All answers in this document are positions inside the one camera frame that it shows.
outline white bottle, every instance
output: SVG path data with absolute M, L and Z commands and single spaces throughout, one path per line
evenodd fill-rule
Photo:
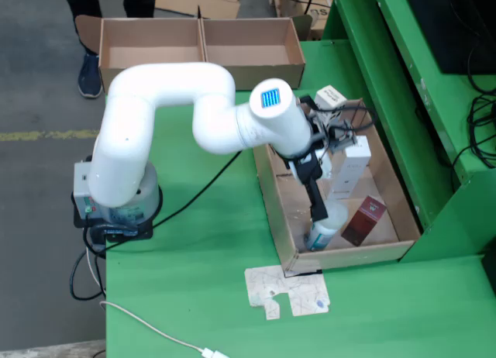
M 327 198 L 324 205 L 328 217 L 313 223 L 305 243 L 309 251 L 323 250 L 348 220 L 348 208 L 343 203 Z

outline paper scrap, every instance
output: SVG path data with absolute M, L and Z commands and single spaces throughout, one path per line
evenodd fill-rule
M 331 301 L 322 274 L 284 277 L 281 265 L 245 270 L 250 306 L 263 307 L 267 320 L 279 319 L 281 310 L 273 300 L 277 294 L 288 294 L 293 316 L 327 313 Z

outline open cardboard box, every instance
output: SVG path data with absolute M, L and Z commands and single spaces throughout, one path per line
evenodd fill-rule
M 205 61 L 197 19 L 102 20 L 99 67 L 105 93 L 128 67 L 197 61 Z
M 295 17 L 304 15 L 309 0 L 274 0 L 277 15 L 284 17 Z M 312 27 L 310 29 L 308 39 L 320 40 L 326 27 L 327 18 L 329 17 L 329 9 L 332 5 L 332 0 L 312 0 L 313 3 L 307 12 L 307 15 L 312 17 Z
M 305 69 L 291 19 L 100 19 L 79 15 L 81 41 L 100 53 L 108 93 L 113 78 L 140 64 L 208 61 L 225 67 L 236 89 L 278 77 L 298 88 Z
M 300 86 L 305 58 L 291 19 L 202 20 L 205 58 L 225 67 L 236 89 L 253 89 L 278 77 Z
M 360 113 L 352 118 L 355 127 L 369 121 L 369 115 Z M 387 212 L 359 247 L 347 242 L 338 232 L 323 251 L 309 252 L 304 244 L 305 234 L 311 226 L 310 201 L 305 187 L 288 177 L 283 161 L 271 148 L 259 146 L 254 150 L 270 230 L 287 275 L 398 260 L 420 238 L 419 228 L 377 130 L 371 127 L 358 134 L 367 136 L 372 157 L 351 197 L 340 200 L 349 209 L 348 222 L 341 232 L 366 196 L 387 206 Z M 329 182 L 319 181 L 319 188 L 327 198 Z

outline small white box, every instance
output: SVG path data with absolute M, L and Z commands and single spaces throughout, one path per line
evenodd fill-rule
M 324 110 L 338 110 L 346 104 L 346 97 L 341 95 L 332 85 L 317 91 L 315 104 Z M 341 112 L 319 112 L 317 116 L 327 126 L 332 120 L 338 119 Z
M 370 159 L 370 148 L 366 136 L 357 136 L 356 144 L 332 155 L 331 191 L 335 199 L 349 198 L 358 180 L 362 177 Z

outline blue vent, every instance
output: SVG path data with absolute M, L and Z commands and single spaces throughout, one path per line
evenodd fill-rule
M 274 105 L 279 105 L 280 103 L 281 98 L 279 97 L 279 88 L 262 92 L 262 108 L 269 108 Z

